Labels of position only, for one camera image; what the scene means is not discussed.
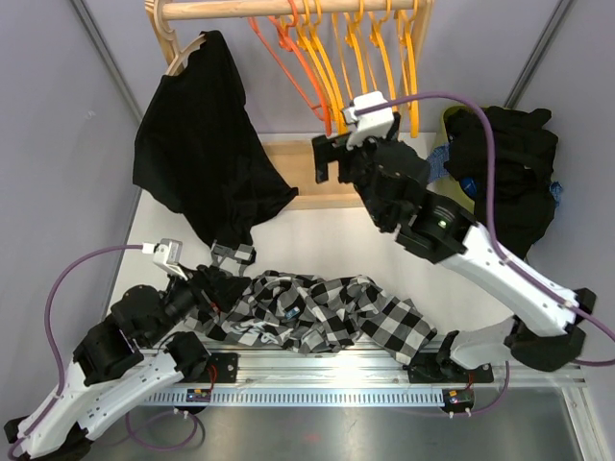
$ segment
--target clothes rail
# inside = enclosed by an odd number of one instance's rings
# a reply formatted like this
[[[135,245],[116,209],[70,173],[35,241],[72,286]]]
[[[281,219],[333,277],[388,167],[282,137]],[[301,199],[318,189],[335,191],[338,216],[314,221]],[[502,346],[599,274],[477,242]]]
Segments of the clothes rail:
[[[297,12],[305,13],[304,3],[297,3]],[[357,0],[322,0],[322,12],[358,12]],[[393,10],[412,10],[414,0],[393,0]],[[316,2],[308,0],[308,8],[316,11]],[[365,0],[366,12],[386,10],[386,0]],[[250,17],[292,14],[286,0],[229,0],[213,2],[167,3],[162,17],[168,21],[184,19],[212,19],[218,17]]]
[[[430,24],[434,0],[362,0],[362,2],[359,0],[320,0],[318,6],[315,0],[295,0],[294,2],[288,0],[213,0],[207,2],[145,0],[145,10],[152,23],[162,54],[169,64],[166,74],[178,75],[184,70],[183,62],[187,56],[198,49],[206,41],[206,37],[198,36],[192,43],[183,47],[171,22],[189,19],[286,16],[293,14],[291,3],[294,3],[298,14],[305,14],[306,11],[312,13],[320,11],[320,14],[333,13],[333,19],[340,12],[354,14],[360,11],[389,11],[391,13],[412,10],[411,16],[414,20],[411,21],[410,41],[414,50],[414,61],[418,63]],[[403,94],[405,91],[403,78],[398,88],[397,93]],[[400,108],[400,114],[403,119],[408,117],[406,105]],[[267,156],[283,178],[299,188],[299,196],[287,208],[362,206],[362,201],[351,184],[339,184],[336,181],[324,184],[314,182],[313,152],[308,140],[263,141],[262,144]],[[332,166],[331,169],[330,175],[336,177],[335,167]]]

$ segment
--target black garment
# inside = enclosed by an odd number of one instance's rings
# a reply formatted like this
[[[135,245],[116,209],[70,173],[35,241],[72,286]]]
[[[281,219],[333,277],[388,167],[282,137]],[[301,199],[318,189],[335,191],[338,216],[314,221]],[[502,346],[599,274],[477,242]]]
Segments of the black garment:
[[[497,107],[485,111],[496,142],[495,221],[498,240],[523,258],[554,218],[549,191],[557,136],[542,127],[551,112],[531,113]],[[487,152],[484,131],[471,112],[460,110],[446,122],[450,159],[446,169],[458,181],[477,185],[474,214],[486,223]]]
[[[183,213],[208,245],[252,244],[252,226],[298,193],[275,170],[244,109],[246,95],[218,31],[163,76],[135,140],[133,182]]]

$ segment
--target wooden rack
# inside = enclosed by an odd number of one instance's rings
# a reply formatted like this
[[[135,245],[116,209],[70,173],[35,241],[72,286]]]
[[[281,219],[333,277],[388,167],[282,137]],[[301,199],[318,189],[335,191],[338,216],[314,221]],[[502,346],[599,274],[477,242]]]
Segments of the wooden rack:
[[[316,10],[314,0],[308,0],[311,11]],[[418,63],[429,27],[434,0],[392,0],[392,10],[412,10],[416,15],[412,23],[411,40],[414,58]],[[298,13],[305,12],[304,2],[296,1]],[[385,11],[387,0],[364,0],[366,12]],[[358,0],[321,0],[323,13],[357,12]],[[183,67],[177,60],[184,60],[188,46],[183,49],[169,21],[188,19],[213,19],[223,17],[252,17],[292,14],[287,0],[216,0],[207,2],[182,2],[173,0],[145,0],[145,11],[150,18],[160,48],[174,73]],[[276,169],[292,186],[299,188],[299,196],[287,207],[290,209],[330,208],[361,206],[361,201],[350,184],[335,180],[317,185],[314,181],[314,164],[311,144],[308,141],[263,143],[265,151]],[[332,179],[337,172],[331,170]]]

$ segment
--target black jacket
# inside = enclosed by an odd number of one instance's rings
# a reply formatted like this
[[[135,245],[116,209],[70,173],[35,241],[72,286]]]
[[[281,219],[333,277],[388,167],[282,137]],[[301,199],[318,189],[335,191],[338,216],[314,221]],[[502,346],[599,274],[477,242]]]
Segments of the black jacket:
[[[551,112],[491,107],[485,113],[496,142],[498,240],[523,258],[554,218],[555,200],[549,186],[557,136],[542,128]],[[448,118],[446,127],[451,144],[444,166],[458,181],[474,179],[474,215],[486,224],[487,151],[482,124],[473,113],[460,110]]]

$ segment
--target blue tag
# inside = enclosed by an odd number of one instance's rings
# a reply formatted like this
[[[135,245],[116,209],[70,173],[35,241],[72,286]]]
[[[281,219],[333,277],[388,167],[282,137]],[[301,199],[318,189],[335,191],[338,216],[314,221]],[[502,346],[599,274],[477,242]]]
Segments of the blue tag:
[[[286,312],[284,314],[284,317],[286,317],[286,320],[290,320],[292,319],[294,316],[296,316],[297,314],[299,314],[299,312],[301,312],[301,310],[299,309],[299,307],[293,307],[292,309],[290,309],[288,312]]]

